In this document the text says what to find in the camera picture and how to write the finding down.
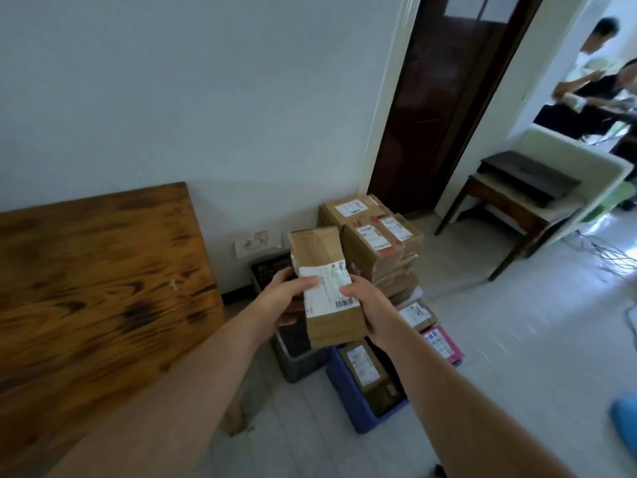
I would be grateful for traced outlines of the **person's right hand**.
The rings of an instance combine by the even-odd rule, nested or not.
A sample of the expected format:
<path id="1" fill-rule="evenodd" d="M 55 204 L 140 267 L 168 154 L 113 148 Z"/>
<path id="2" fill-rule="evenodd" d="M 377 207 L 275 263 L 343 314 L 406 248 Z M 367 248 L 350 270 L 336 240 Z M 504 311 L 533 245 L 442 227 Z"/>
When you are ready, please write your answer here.
<path id="1" fill-rule="evenodd" d="M 368 280 L 351 274 L 352 282 L 369 283 L 369 301 L 361 305 L 373 343 L 387 351 L 397 342 L 400 328 L 406 325 L 399 312 L 385 295 Z"/>

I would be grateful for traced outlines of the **person's left hand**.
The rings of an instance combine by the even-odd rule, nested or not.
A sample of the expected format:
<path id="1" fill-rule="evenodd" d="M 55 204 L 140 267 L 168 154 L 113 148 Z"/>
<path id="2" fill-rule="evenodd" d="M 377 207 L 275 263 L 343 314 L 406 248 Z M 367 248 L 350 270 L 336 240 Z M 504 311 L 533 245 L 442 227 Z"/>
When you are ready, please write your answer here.
<path id="1" fill-rule="evenodd" d="M 295 304 L 294 279 L 299 278 L 293 267 L 280 270 L 272 281 L 248 306 L 250 321 L 255 326 L 256 335 L 263 343 L 270 339 L 279 326 L 296 321 L 293 314 L 304 310 L 304 304 Z"/>

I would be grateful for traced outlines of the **brown paper parcel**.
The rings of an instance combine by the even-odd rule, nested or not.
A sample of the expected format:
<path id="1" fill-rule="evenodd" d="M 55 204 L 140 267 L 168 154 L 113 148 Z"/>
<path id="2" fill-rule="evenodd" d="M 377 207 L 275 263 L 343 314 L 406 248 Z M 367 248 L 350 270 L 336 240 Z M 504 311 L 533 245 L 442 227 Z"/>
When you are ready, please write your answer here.
<path id="1" fill-rule="evenodd" d="M 304 292 L 310 346 L 321 349 L 360 340 L 368 334 L 362 306 L 344 296 L 340 287 L 352 283 L 337 227 L 291 232 L 291 261 L 299 278 L 317 277 L 318 285 Z"/>

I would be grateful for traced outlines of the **person's left forearm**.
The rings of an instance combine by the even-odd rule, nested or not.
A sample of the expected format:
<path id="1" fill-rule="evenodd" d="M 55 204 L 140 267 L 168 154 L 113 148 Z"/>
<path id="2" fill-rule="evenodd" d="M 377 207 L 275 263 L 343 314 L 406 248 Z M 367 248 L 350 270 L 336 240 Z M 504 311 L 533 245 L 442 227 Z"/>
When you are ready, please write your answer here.
<path id="1" fill-rule="evenodd" d="M 46 478 L 176 478 L 189 473 L 276 320 L 253 301 L 103 421 Z"/>

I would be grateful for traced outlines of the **person's right forearm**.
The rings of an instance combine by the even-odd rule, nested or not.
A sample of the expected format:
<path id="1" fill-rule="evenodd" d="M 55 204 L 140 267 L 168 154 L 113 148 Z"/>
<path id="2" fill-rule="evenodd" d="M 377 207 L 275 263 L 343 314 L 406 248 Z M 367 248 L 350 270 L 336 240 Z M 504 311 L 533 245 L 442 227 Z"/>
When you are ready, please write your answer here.
<path id="1" fill-rule="evenodd" d="M 575 478 L 406 322 L 377 335 L 448 478 Z"/>

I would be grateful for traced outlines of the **black plastic crate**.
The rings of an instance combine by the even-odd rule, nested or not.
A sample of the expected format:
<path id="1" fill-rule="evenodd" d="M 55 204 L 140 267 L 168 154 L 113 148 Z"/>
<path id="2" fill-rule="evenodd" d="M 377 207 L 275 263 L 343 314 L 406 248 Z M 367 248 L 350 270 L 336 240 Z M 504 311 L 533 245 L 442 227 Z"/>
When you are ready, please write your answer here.
<path id="1" fill-rule="evenodd" d="M 261 257 L 250 264 L 250 277 L 255 293 L 259 295 L 270 284 L 277 272 L 292 267 L 291 251 Z"/>

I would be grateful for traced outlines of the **stack of cardboard boxes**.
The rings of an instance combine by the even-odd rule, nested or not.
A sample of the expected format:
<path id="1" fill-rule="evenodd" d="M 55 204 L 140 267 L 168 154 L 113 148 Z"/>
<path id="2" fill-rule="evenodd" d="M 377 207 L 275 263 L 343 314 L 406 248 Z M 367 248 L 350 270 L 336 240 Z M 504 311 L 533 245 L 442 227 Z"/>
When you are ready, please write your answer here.
<path id="1" fill-rule="evenodd" d="M 413 327 L 425 328 L 433 316 L 424 303 L 414 304 L 422 289 L 413 266 L 425 241 L 417 226 L 371 194 L 321 204 L 317 225 L 339 230 L 349 273 L 370 281 L 400 311 L 407 308 Z"/>

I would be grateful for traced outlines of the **grey plastic crate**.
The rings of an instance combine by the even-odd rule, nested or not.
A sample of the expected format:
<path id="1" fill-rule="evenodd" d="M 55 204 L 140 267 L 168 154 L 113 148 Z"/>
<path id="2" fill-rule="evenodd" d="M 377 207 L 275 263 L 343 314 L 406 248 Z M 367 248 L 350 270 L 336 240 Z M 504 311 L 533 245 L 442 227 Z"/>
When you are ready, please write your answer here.
<path id="1" fill-rule="evenodd" d="M 311 348 L 304 319 L 279 327 L 270 344 L 284 379 L 291 384 L 319 370 L 330 358 L 330 347 Z"/>

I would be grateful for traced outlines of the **labelled carton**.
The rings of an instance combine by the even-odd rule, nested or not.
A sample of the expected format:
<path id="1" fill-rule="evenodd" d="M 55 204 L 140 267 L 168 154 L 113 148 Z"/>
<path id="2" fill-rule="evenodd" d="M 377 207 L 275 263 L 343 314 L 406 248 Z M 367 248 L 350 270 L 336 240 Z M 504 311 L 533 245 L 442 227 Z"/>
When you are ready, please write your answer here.
<path id="1" fill-rule="evenodd" d="M 339 347 L 356 385 L 373 413 L 380 417 L 402 401 L 402 393 L 366 339 Z"/>

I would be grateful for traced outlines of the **pink plastic mailer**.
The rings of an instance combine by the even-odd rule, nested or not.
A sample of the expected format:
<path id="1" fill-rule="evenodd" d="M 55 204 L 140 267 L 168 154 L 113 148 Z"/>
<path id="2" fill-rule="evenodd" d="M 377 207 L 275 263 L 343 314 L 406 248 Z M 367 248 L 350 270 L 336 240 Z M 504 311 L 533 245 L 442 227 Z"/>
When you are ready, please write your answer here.
<path id="1" fill-rule="evenodd" d="M 450 337 L 447 330 L 441 325 L 426 329 L 421 332 L 424 340 L 430 344 L 441 357 L 454 367 L 462 364 L 465 354 L 459 349 L 458 345 Z"/>

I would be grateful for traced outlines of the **blue plastic crate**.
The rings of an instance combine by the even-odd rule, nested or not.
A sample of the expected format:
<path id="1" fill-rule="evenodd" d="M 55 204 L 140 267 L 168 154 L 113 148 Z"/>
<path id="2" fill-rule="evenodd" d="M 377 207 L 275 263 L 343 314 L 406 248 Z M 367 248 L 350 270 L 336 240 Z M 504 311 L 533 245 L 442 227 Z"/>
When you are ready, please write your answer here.
<path id="1" fill-rule="evenodd" d="M 358 434 L 366 434 L 373 428 L 387 422 L 410 402 L 405 394 L 388 410 L 381 414 L 376 414 L 366 397 L 355 383 L 350 370 L 346 366 L 345 360 L 341 357 L 339 350 L 341 346 L 329 348 L 329 361 L 326 372 L 330 383 L 341 400 L 344 409 Z"/>

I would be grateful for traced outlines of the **dark brown wooden door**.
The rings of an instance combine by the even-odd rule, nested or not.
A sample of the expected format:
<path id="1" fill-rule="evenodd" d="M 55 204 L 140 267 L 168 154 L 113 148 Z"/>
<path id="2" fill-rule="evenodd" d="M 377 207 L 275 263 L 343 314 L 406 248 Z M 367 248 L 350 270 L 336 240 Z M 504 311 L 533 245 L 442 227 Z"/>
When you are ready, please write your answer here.
<path id="1" fill-rule="evenodd" d="M 368 193 L 433 210 L 543 0 L 420 0 Z"/>

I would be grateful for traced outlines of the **blue plastic object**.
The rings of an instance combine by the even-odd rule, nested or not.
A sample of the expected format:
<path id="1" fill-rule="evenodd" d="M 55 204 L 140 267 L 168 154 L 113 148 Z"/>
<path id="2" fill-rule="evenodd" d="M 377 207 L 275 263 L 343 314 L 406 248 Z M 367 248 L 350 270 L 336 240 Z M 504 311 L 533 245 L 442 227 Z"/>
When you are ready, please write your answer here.
<path id="1" fill-rule="evenodd" d="M 637 394 L 624 394 L 614 400 L 608 414 L 621 441 L 637 459 Z"/>

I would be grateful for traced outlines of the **white wall socket plate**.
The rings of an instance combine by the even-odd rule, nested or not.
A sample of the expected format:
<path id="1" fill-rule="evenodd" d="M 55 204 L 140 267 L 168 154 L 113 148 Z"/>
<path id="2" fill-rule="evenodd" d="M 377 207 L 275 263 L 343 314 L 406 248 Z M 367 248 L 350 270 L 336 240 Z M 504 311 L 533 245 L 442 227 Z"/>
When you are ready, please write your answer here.
<path id="1" fill-rule="evenodd" d="M 253 257 L 282 248 L 280 231 L 258 231 L 235 240 L 235 255 L 238 259 Z"/>

